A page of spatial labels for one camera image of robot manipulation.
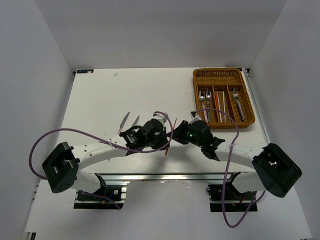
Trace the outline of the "dark handled fork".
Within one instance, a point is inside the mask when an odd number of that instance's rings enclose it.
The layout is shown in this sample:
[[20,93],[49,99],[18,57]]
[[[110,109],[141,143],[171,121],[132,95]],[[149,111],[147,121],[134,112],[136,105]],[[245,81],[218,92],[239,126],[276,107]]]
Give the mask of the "dark handled fork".
[[237,104],[237,107],[238,107],[238,110],[239,110],[239,113],[240,113],[241,120],[244,121],[245,117],[244,117],[244,113],[243,113],[242,106],[241,106],[241,103],[240,103],[239,92],[238,92],[237,88],[233,88],[232,96],[233,96],[234,100],[236,101],[236,104]]

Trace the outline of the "white chopstick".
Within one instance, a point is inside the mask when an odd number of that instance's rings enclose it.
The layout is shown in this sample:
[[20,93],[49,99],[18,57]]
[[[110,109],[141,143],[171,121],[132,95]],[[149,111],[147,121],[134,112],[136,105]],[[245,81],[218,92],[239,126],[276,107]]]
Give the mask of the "white chopstick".
[[228,117],[227,117],[227,100],[226,100],[226,94],[225,91],[222,92],[222,102],[223,102],[223,112],[225,113],[224,115],[224,122],[228,122]]
[[220,112],[221,112],[221,116],[222,116],[222,122],[221,123],[223,123],[223,114],[222,114],[222,109],[221,109],[221,103],[220,103]]

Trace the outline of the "dark handled knife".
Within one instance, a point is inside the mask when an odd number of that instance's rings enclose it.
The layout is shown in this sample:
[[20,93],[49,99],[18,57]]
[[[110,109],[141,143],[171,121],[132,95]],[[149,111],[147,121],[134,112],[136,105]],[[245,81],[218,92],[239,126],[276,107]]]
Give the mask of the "dark handled knife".
[[137,118],[134,120],[132,127],[136,126],[139,122],[140,116],[138,115]]

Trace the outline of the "pink handled knife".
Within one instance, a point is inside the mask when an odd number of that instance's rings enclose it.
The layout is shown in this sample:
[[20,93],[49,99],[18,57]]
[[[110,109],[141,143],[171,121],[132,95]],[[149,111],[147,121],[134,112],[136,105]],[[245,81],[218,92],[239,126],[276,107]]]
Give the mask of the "pink handled knife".
[[120,123],[120,125],[119,125],[119,129],[118,129],[118,131],[117,131],[117,134],[118,134],[118,135],[121,133],[123,127],[125,126],[125,123],[126,123],[128,117],[129,117],[130,113],[131,113],[131,112],[129,111],[129,112],[123,117],[123,119],[122,119],[122,121],[121,121],[121,123]]

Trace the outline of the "dark handled spoon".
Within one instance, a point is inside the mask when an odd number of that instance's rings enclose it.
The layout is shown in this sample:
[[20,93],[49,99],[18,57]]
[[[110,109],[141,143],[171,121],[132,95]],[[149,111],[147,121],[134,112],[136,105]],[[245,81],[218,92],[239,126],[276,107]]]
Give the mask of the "dark handled spoon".
[[205,99],[206,99],[206,107],[208,108],[207,110],[207,120],[210,123],[211,122],[211,99],[212,99],[212,92],[210,89],[207,89],[205,92]]

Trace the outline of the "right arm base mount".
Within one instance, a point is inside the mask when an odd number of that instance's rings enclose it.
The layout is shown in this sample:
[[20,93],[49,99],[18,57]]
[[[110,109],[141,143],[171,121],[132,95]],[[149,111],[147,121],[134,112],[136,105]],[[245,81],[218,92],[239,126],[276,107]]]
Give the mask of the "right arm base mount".
[[[212,213],[222,212],[222,184],[210,184],[205,189],[209,196],[210,211]],[[245,212],[253,198],[253,192],[240,193],[230,183],[225,186],[225,211],[228,212]]]

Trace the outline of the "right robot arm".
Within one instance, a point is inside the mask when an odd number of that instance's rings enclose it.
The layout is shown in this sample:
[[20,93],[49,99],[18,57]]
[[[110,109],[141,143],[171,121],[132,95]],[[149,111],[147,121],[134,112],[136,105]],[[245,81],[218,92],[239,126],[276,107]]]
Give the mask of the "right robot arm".
[[217,162],[231,162],[251,168],[252,172],[238,173],[225,187],[226,195],[236,200],[245,192],[267,191],[283,198],[302,176],[302,170],[277,145],[270,143],[262,148],[226,144],[214,136],[203,120],[182,121],[169,133],[182,145],[193,144],[202,154]]

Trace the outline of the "pink handled spoon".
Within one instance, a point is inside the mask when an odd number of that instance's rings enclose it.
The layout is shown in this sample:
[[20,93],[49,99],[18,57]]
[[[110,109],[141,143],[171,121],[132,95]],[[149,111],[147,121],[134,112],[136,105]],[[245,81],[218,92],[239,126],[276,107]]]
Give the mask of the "pink handled spoon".
[[[201,102],[202,109],[205,109],[206,108],[205,107],[205,95],[201,90],[198,91],[198,99]],[[203,114],[204,114],[205,122],[208,123],[209,121],[208,121],[208,115],[207,115],[206,110],[203,110]]]

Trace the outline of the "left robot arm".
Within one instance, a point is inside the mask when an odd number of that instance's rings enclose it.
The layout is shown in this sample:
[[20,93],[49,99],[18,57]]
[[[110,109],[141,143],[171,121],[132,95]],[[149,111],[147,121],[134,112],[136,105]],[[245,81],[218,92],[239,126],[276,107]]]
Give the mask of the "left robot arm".
[[134,126],[108,140],[91,144],[70,146],[59,143],[42,163],[45,177],[54,194],[69,188],[88,192],[94,199],[105,196],[106,184],[98,173],[88,173],[84,169],[90,165],[122,158],[143,151],[154,150],[168,143],[166,119],[155,115],[142,127]]

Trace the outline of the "orange chopstick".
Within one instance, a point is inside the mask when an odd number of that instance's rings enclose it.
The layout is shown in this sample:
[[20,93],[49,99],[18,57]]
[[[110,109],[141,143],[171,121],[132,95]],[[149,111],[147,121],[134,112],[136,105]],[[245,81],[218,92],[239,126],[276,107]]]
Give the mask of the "orange chopstick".
[[220,99],[219,99],[219,93],[217,91],[214,92],[215,95],[215,102],[216,102],[216,107],[218,109],[218,116],[219,116],[219,122],[222,123],[222,114],[220,112]]
[[[174,124],[173,124],[173,130],[175,129],[175,127],[176,127],[176,123],[177,123],[177,118],[175,118],[175,121],[174,121]],[[166,148],[166,150],[165,150],[165,156],[167,156],[168,155],[168,151],[169,151],[169,147],[167,147]]]

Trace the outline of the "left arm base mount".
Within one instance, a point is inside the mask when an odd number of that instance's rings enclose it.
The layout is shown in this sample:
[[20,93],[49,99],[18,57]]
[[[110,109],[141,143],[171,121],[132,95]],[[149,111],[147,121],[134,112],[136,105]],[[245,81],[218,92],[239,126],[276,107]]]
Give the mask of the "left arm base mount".
[[101,187],[94,193],[77,191],[74,209],[82,210],[121,210],[125,203],[127,183],[109,181],[103,175],[98,176],[102,181]]

